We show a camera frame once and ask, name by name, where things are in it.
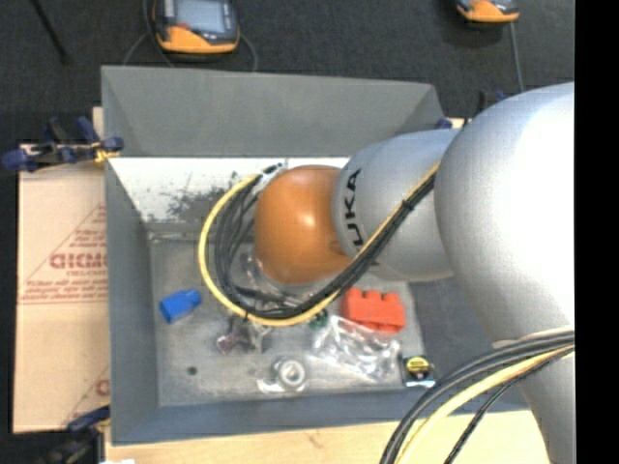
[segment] clamp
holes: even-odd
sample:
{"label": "clamp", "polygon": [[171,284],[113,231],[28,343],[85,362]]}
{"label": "clamp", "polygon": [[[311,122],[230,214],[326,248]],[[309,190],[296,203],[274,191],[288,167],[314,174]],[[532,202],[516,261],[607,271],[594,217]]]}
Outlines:
{"label": "clamp", "polygon": [[103,161],[117,156],[125,147],[122,138],[117,136],[101,139],[94,126],[86,117],[76,121],[82,140],[75,144],[64,144],[61,139],[70,136],[56,117],[50,119],[43,131],[43,142],[29,148],[17,148],[2,156],[5,168],[14,171],[35,172],[42,168],[77,163],[79,161]]}

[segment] black floor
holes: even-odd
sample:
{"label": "black floor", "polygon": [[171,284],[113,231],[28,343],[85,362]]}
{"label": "black floor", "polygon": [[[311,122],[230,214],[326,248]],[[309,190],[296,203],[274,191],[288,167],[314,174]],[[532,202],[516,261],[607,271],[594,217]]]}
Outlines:
{"label": "black floor", "polygon": [[[37,138],[52,115],[72,121],[89,112],[101,100],[100,66],[121,64],[145,31],[142,0],[40,1],[70,63],[61,63],[31,0],[0,0],[0,154],[18,141]],[[523,89],[574,80],[575,0],[516,1]],[[509,28],[471,29],[445,0],[233,2],[261,72],[430,83],[451,116],[473,115],[480,92],[512,95],[519,89]],[[131,63],[164,65],[149,41]],[[252,56],[242,44],[216,63],[179,67],[248,71]],[[0,208],[0,462],[12,464],[32,461],[62,436],[10,436],[16,260],[12,176],[0,176]]]}

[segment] red lego brick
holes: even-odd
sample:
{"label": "red lego brick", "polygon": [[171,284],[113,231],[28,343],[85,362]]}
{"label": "red lego brick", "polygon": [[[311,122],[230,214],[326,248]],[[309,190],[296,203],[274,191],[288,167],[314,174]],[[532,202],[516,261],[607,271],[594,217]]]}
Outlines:
{"label": "red lego brick", "polygon": [[341,302],[341,315],[380,332],[399,332],[406,326],[404,304],[395,292],[348,289]]}

